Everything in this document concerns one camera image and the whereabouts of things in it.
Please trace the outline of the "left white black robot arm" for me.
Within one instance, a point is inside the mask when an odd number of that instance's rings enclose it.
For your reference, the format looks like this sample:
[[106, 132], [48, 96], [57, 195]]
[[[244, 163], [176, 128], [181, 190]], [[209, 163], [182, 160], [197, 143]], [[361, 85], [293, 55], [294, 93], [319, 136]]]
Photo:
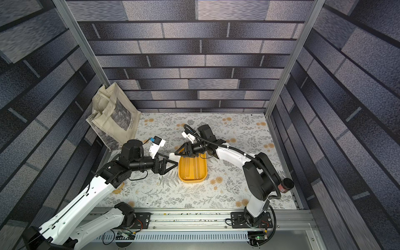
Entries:
[[106, 163], [64, 209], [40, 227], [30, 227], [23, 233], [28, 250], [80, 250], [95, 238], [112, 229], [130, 230], [144, 227], [143, 219], [137, 219], [134, 208], [121, 202], [106, 214], [84, 224], [80, 223], [108, 194], [118, 189], [134, 171], [150, 169], [164, 175], [178, 166], [180, 157], [156, 154], [155, 157], [118, 154]]

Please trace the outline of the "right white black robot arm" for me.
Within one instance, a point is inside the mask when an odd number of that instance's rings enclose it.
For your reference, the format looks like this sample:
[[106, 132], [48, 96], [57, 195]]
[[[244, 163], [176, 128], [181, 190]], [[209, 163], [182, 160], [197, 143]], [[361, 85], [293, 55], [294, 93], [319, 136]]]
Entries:
[[250, 227], [258, 226], [268, 210], [271, 200], [281, 199], [279, 185], [282, 180], [268, 156], [264, 153], [256, 155], [245, 153], [230, 146], [224, 140], [211, 142], [206, 139], [199, 139], [194, 143], [186, 142], [169, 155], [173, 159], [194, 158], [205, 152], [243, 170], [248, 189], [251, 192], [250, 201], [244, 209], [243, 222]]

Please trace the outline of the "white wipe cloth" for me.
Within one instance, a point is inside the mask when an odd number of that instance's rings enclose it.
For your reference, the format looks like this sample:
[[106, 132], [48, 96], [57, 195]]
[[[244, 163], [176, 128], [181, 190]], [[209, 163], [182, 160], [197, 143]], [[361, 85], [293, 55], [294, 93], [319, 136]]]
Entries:
[[172, 161], [175, 161], [175, 162], [179, 162], [180, 158], [181, 158], [181, 156], [175, 155], [175, 153], [170, 153], [169, 154], [169, 160], [172, 160]]

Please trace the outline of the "yellow plastic tray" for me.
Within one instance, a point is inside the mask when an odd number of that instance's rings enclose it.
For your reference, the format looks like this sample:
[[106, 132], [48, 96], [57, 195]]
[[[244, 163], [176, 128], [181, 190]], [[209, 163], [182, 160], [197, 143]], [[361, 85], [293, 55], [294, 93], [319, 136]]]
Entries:
[[184, 183], [203, 182], [208, 175], [206, 154], [195, 158], [181, 157], [178, 164], [178, 176]]

